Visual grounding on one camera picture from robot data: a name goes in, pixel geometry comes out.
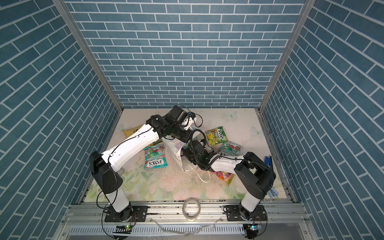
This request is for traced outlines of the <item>white patterned paper bag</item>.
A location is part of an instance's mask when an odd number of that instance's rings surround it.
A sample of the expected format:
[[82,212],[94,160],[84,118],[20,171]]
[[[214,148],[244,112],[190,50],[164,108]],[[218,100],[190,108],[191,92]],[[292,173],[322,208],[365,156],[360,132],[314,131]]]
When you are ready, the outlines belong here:
[[182,172],[188,174],[194,172],[199,177],[199,179],[206,184],[211,181],[210,173],[208,173],[209,179],[205,181],[197,172],[197,165],[190,163],[188,159],[182,157],[182,149],[186,145],[184,142],[178,139],[167,139],[166,137],[162,138],[162,141],[164,143],[164,147],[170,153],[172,159]]

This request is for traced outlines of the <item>green Fox's spring tea candy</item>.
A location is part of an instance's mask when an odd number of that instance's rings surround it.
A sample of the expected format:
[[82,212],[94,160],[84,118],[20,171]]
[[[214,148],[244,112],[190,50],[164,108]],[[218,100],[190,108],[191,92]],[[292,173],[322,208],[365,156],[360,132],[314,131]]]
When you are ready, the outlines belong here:
[[226,143],[228,141],[224,128],[222,126],[205,131],[208,143],[211,146]]

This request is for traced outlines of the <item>teal Fox's mint blossom candy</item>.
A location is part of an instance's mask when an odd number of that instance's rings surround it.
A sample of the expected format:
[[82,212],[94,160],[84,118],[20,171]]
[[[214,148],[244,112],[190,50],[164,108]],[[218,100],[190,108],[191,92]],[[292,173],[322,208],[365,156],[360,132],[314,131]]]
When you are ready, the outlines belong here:
[[222,144],[219,153],[225,156],[240,156],[242,149],[242,146],[228,141]]

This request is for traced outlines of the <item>orange snack packet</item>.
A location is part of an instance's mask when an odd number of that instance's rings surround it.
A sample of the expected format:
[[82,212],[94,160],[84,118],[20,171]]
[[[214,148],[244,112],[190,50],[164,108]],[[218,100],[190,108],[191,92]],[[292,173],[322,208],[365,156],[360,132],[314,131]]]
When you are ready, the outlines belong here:
[[234,174],[227,172],[214,172],[217,177],[223,180],[227,185],[230,185],[233,181]]

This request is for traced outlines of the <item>yellow kettle chips bag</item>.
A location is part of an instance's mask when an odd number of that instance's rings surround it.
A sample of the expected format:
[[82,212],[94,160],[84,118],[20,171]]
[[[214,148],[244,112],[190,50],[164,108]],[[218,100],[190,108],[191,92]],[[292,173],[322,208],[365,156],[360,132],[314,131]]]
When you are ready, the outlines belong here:
[[[142,127],[142,125],[140,126],[137,126],[137,127],[134,127],[134,128],[130,128],[130,129],[123,129],[123,133],[125,135],[126,138],[129,138],[130,136],[132,136],[134,133],[136,133],[138,130],[140,130],[140,128]],[[163,141],[161,139],[151,143],[148,145],[149,146],[154,146],[154,145],[158,145],[160,143],[162,143]]]

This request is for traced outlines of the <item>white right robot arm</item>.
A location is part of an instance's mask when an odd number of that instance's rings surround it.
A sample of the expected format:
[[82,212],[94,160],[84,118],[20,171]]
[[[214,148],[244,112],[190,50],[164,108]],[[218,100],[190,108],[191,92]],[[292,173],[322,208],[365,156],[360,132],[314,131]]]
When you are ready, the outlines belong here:
[[226,172],[238,176],[247,190],[239,205],[239,212],[244,219],[251,218],[276,179],[275,172],[252,152],[243,156],[226,156],[214,151],[208,152],[201,142],[193,140],[183,153],[203,171]]

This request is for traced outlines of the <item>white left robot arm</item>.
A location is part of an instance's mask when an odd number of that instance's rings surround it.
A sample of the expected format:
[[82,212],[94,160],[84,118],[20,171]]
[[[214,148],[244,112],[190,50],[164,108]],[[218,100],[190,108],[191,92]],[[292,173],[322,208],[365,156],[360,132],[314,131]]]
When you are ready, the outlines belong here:
[[103,153],[91,153],[89,160],[92,176],[116,213],[132,210],[122,187],[124,181],[118,171],[138,152],[159,139],[171,137],[187,143],[195,120],[195,113],[174,106],[164,116],[152,115],[138,131],[115,147]]

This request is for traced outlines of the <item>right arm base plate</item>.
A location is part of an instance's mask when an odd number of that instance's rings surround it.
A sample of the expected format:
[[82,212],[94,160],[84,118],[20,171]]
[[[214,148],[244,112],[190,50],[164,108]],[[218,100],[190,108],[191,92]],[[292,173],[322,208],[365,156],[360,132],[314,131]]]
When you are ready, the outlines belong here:
[[249,212],[241,204],[223,206],[223,211],[229,222],[238,221],[267,221],[268,215],[263,205],[257,205],[256,208]]

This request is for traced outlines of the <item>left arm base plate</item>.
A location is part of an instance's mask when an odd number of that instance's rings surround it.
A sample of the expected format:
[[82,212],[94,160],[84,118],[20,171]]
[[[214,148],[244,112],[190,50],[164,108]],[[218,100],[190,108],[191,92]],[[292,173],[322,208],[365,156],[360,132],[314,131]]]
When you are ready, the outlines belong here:
[[124,222],[145,222],[148,206],[128,206],[120,213],[116,212],[115,209],[110,206],[104,209],[105,214],[104,221],[107,223],[124,223]]

